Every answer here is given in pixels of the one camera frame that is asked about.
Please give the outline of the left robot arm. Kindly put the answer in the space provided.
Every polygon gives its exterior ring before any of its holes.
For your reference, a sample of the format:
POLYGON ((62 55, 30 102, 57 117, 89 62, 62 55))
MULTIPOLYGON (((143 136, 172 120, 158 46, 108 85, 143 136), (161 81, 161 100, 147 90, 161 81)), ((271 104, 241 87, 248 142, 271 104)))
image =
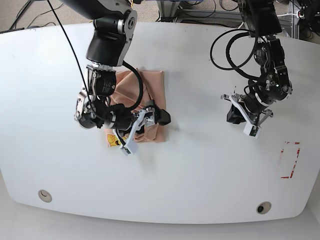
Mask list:
POLYGON ((282 101, 292 94, 293 87, 285 65, 285 52, 276 38, 281 25, 272 0, 239 0, 239 11, 248 31, 233 36, 226 46, 226 59, 231 67, 236 67, 231 59, 232 44, 243 37, 255 39, 253 57, 260 66, 260 76, 250 76, 241 69, 236 72, 248 80, 244 95, 238 103, 244 108, 249 119, 257 123, 260 114, 270 105, 282 101))

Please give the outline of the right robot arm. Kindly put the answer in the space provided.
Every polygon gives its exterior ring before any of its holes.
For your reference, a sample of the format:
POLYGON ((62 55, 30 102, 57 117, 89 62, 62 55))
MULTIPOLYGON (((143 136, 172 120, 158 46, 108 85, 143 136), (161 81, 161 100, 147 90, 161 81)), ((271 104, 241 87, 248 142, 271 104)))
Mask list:
POLYGON ((86 58, 86 75, 82 77, 83 86, 79 93, 75 120, 85 129, 101 128, 127 132, 141 119, 148 126, 165 126, 171 116, 159 108, 152 100, 142 113, 133 113, 143 98, 141 75, 124 58, 132 42, 137 22, 137 12, 127 0, 65 0, 65 5, 92 20, 93 38, 89 44, 86 58), (114 67, 124 66, 132 71, 138 80, 138 96, 130 106, 122 103, 111 104, 111 95, 116 90, 114 67))

